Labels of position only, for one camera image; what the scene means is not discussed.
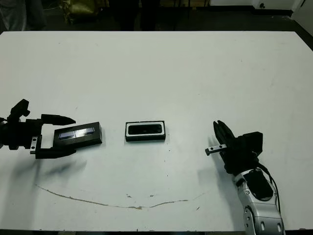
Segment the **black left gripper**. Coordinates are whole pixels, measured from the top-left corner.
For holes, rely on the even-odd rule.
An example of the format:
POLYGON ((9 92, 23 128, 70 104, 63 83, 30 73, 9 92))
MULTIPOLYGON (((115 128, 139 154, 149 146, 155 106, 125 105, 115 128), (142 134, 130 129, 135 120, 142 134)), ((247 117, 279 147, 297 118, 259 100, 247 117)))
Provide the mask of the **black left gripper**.
POLYGON ((29 149, 30 154, 35 154, 36 159, 57 159, 76 153, 76 149, 40 149, 42 122, 51 125, 76 123, 69 117, 49 114, 41 114, 41 119, 26 119, 25 122, 0 118, 0 147, 8 146, 10 150, 18 150, 22 146, 29 149))

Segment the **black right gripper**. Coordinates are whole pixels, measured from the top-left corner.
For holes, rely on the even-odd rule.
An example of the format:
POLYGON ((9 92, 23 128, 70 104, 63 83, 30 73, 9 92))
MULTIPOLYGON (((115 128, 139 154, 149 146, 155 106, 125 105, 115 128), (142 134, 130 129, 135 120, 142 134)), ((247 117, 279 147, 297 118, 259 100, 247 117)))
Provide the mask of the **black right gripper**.
POLYGON ((219 145, 205 149, 209 156, 219 152, 228 174, 239 174, 256 168, 259 160, 259 136, 234 137, 230 128, 222 121, 213 122, 219 145))

